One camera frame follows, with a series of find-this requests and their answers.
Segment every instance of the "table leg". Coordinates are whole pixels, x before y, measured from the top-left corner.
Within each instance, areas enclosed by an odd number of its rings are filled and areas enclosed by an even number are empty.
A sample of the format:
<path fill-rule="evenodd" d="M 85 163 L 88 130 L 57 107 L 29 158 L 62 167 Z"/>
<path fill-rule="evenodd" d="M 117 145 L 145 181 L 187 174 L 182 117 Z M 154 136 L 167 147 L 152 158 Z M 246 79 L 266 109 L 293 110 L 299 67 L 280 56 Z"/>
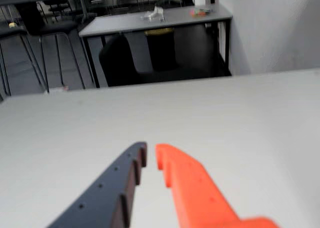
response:
<path fill-rule="evenodd" d="M 94 67 L 95 64 L 94 64 L 93 59 L 92 59 L 92 55 L 91 55 L 88 39 L 86 37 L 83 38 L 83 43 L 85 45 L 84 47 L 85 47 L 85 50 L 86 50 L 86 54 L 88 56 L 88 60 L 89 60 L 89 63 L 90 63 L 92 75 L 94 77 L 93 79 L 94 79 L 95 87 L 96 88 L 100 88 L 99 80 L 98 80 L 97 73 L 96 73 L 96 68 Z"/>
<path fill-rule="evenodd" d="M 87 8 L 85 7 L 85 0 L 80 0 L 81 3 L 81 9 L 82 9 L 82 13 L 83 13 L 83 18 L 82 18 L 82 22 L 86 21 L 88 19 L 88 12 L 87 12 Z"/>
<path fill-rule="evenodd" d="M 225 71 L 228 73 L 228 75 L 231 75 L 230 70 L 229 70 L 229 55 L 230 55 L 230 25 L 231 25 L 231 20 L 228 19 L 225 21 Z"/>
<path fill-rule="evenodd" d="M 217 71 L 219 70 L 219 41 L 218 41 L 218 23 L 213 22 L 211 24 L 211 28 L 213 31 L 213 67 L 211 68 L 210 71 L 210 77 L 216 77 L 217 76 Z"/>

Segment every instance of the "small object on table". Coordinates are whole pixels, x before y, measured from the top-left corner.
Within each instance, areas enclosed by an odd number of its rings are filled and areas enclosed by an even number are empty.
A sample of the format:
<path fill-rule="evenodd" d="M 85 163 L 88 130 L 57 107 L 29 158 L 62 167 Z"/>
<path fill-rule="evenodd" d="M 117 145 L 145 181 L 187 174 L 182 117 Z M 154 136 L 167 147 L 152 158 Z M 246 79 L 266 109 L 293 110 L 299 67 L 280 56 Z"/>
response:
<path fill-rule="evenodd" d="M 198 17 L 198 16 L 206 16 L 209 13 L 211 13 L 211 9 L 195 8 L 194 10 L 191 10 L 190 15 L 192 17 Z"/>
<path fill-rule="evenodd" d="M 164 9 L 162 7 L 155 6 L 152 12 L 151 11 L 146 12 L 144 16 L 141 18 L 147 19 L 149 21 L 155 21 L 155 20 L 164 21 L 165 18 L 164 18 L 163 12 L 164 12 Z"/>

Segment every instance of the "yellow lid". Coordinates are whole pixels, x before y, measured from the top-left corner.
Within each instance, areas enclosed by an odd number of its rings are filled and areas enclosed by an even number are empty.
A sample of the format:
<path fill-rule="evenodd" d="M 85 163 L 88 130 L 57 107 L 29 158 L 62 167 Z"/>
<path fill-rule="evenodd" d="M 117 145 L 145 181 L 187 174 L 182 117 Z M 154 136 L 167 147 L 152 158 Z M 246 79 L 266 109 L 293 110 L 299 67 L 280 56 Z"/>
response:
<path fill-rule="evenodd" d="M 173 28 L 167 27 L 167 28 L 147 30 L 147 31 L 144 31 L 144 33 L 146 36 L 157 36 L 157 35 L 164 35 L 167 33 L 171 33 L 173 31 L 174 31 Z"/>

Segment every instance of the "yellow object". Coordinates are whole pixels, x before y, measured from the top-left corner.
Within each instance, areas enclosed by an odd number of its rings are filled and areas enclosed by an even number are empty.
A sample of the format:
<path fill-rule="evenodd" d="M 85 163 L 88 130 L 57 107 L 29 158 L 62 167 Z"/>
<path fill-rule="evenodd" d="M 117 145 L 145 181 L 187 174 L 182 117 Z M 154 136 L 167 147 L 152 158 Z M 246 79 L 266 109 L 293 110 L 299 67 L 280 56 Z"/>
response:
<path fill-rule="evenodd" d="M 148 31 L 145 31 L 144 33 L 146 36 L 157 36 L 157 35 L 164 35 L 167 33 L 171 33 L 173 31 L 174 31 L 173 28 L 167 27 L 167 28 L 148 30 Z"/>
<path fill-rule="evenodd" d="M 15 22 L 9 23 L 9 27 L 16 27 L 16 26 L 17 26 L 17 24 Z"/>

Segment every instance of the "white table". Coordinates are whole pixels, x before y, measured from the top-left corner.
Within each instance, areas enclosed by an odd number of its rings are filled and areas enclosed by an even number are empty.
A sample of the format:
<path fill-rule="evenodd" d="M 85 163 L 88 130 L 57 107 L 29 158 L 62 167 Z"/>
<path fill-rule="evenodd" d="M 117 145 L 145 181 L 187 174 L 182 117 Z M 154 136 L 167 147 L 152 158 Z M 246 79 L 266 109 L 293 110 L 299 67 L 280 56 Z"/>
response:
<path fill-rule="evenodd" d="M 211 9 L 212 12 L 207 16 L 192 17 L 190 12 L 195 8 L 206 8 Z M 100 87 L 99 80 L 95 65 L 93 62 L 90 46 L 88 39 L 93 37 L 101 37 L 102 45 L 106 44 L 105 35 L 115 34 L 119 32 L 137 32 L 148 29 L 156 29 L 163 27 L 179 27 L 189 26 L 204 23 L 225 23 L 226 32 L 226 48 L 225 48 L 225 69 L 229 69 L 229 43 L 230 43 L 230 22 L 232 14 L 221 4 L 210 4 L 200 6 L 186 6 L 178 8 L 169 8 L 164 10 L 164 21 L 155 20 L 148 21 L 142 19 L 145 12 L 128 13 L 114 16 L 101 16 L 96 17 L 91 23 L 89 23 L 84 29 L 79 32 L 79 36 L 83 38 L 85 50 L 88 55 L 88 60 L 92 69 L 92 75 L 94 77 L 95 85 L 97 88 Z M 218 60 L 218 37 L 217 32 L 215 36 L 215 58 Z"/>
<path fill-rule="evenodd" d="M 241 218 L 320 227 L 320 70 L 12 97 L 0 104 L 0 227 L 45 228 L 148 142 L 132 228 L 177 228 L 156 143 L 202 162 Z"/>

